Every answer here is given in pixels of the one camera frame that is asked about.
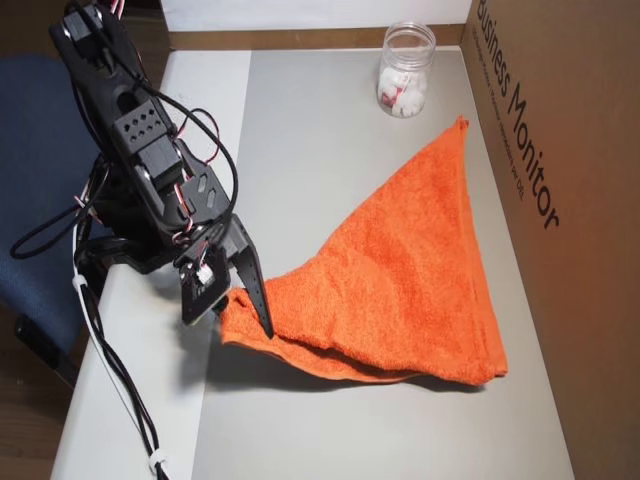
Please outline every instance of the blue chair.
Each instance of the blue chair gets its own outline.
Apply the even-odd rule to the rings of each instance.
[[[69,383],[67,354],[83,325],[73,275],[71,236],[30,259],[14,260],[13,243],[73,204],[98,148],[74,101],[59,60],[40,55],[0,59],[0,300],[21,314],[16,333]],[[25,245],[51,238],[66,222]]]

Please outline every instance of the plastic jar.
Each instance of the plastic jar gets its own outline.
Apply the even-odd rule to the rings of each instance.
[[[384,37],[378,103],[394,117],[407,118],[420,113],[427,95],[436,37],[418,23],[391,25]]]

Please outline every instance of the white cable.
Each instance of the white cable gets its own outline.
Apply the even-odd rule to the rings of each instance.
[[[71,242],[73,245],[73,249],[72,249],[71,258],[75,258],[75,255],[76,255],[77,235],[78,235],[78,226],[76,225],[75,227],[73,227],[73,233],[72,233]],[[116,378],[115,373],[113,372],[113,370],[111,370],[111,367],[109,367],[109,364],[107,363],[107,359],[104,356],[104,352],[102,351],[102,347],[100,346],[100,342],[98,341],[98,338],[96,337],[96,333],[93,330],[93,325],[91,324],[91,320],[89,319],[89,312],[87,311],[87,305],[84,301],[84,297],[82,296],[82,290],[80,288],[83,284],[86,285],[86,283],[87,281],[85,280],[84,276],[78,273],[76,262],[73,262],[73,286],[76,288],[76,292],[78,293],[78,299],[80,300],[80,307],[82,307],[82,314],[84,315],[84,321],[87,324],[87,328],[89,329],[91,342],[93,343],[93,346],[95,347],[96,352],[100,357],[100,361],[102,362],[104,369],[107,371],[107,374],[111,379],[111,383],[113,383],[113,387],[116,389],[116,392],[118,392],[118,396],[120,397],[122,404],[127,409],[127,412],[129,412],[129,416],[131,417],[131,421],[133,422],[133,425],[136,427],[138,432],[142,434],[142,432],[140,431],[140,425],[138,425],[138,421],[136,419],[136,414],[133,411],[133,407],[131,406],[131,403],[127,400],[125,392],[123,392],[122,390],[122,385],[120,384],[120,380]]]
[[[117,10],[118,18],[122,18],[122,12],[124,11],[124,2],[125,0],[113,0],[113,2],[111,2],[111,13],[116,15]]]
[[[122,18],[123,11],[124,11],[124,0],[120,0],[120,7],[118,8],[118,19]]]

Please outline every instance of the black power cord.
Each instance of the black power cord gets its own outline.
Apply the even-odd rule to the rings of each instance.
[[[104,353],[104,357],[109,364],[109,367],[118,377],[129,395],[129,399],[131,400],[131,405],[133,406],[133,411],[138,422],[140,435],[144,442],[145,450],[147,451],[147,455],[151,456],[154,451],[160,448],[160,441],[158,439],[155,424],[151,419],[151,415],[149,414],[149,411],[147,410],[147,407],[144,404],[144,401],[140,396],[140,392],[131,378],[129,371],[105,338],[104,327],[97,302],[87,285],[80,286],[80,293],[85,305],[87,306],[87,311],[89,312],[89,328],[93,330],[95,338],[98,340],[99,346]],[[162,469],[161,462],[156,463],[155,470],[156,476],[159,480],[169,480],[169,477]]]
[[[231,154],[224,146],[224,144],[220,141],[220,139],[200,120],[196,115],[194,115],[187,107],[182,105],[177,100],[174,100],[168,95],[156,90],[151,86],[149,80],[147,80],[144,76],[137,74],[133,71],[133,69],[127,65],[122,57],[118,54],[118,52],[113,48],[111,41],[107,38],[107,36],[100,31],[100,29],[95,25],[95,23],[91,20],[89,14],[78,4],[76,1],[72,1],[69,4],[78,12],[85,25],[89,28],[92,34],[94,34],[102,43],[102,45],[111,53],[113,59],[118,63],[124,71],[140,86],[140,88],[144,89],[150,95],[156,97],[159,100],[162,100],[165,103],[168,103],[172,107],[176,108],[182,114],[184,114],[189,120],[195,123],[220,149],[222,154],[224,155],[227,163],[229,164],[229,168],[231,169],[231,176],[233,178],[233,190],[231,193],[231,199],[229,200],[229,205],[227,208],[218,215],[217,218],[213,219],[212,223],[224,223],[223,231],[226,231],[229,228],[229,222],[231,221],[231,214],[233,213],[233,209],[235,208],[237,199],[238,199],[238,170],[236,169],[235,163],[233,163],[233,159],[231,158]]]
[[[27,258],[35,257],[36,255],[39,255],[42,252],[49,250],[56,243],[58,243],[67,233],[73,230],[73,227],[75,227],[78,223],[82,222],[85,218],[87,218],[87,215],[89,215],[89,212],[94,202],[100,195],[102,188],[107,183],[107,178],[109,177],[110,169],[109,169],[109,164],[106,164],[106,166],[107,167],[105,169],[104,175],[102,176],[100,183],[96,187],[95,193],[87,201],[84,207],[81,208],[79,205],[74,205],[66,209],[65,211],[59,213],[55,217],[47,220],[43,224],[37,226],[30,232],[26,233],[24,236],[22,236],[22,238],[20,238],[16,243],[14,243],[9,249],[9,254],[11,255],[11,257],[15,258],[16,260],[25,260]],[[80,210],[80,213],[78,213],[75,216],[75,218],[71,222],[69,222],[62,230],[60,230],[60,232],[58,232],[53,238],[43,243],[39,247],[33,248],[31,250],[27,250],[26,252],[18,251],[18,249],[22,247],[25,243],[27,243],[29,240],[36,237],[37,235],[47,230],[48,228],[52,227],[53,225],[55,225],[56,223],[58,223],[60,220],[67,217],[68,215],[71,215],[72,213],[78,211],[78,209]]]

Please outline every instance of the white object in jar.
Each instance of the white object in jar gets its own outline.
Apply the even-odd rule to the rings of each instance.
[[[394,117],[413,117],[425,102],[427,73],[400,72],[385,67],[378,80],[378,101],[391,108]]]

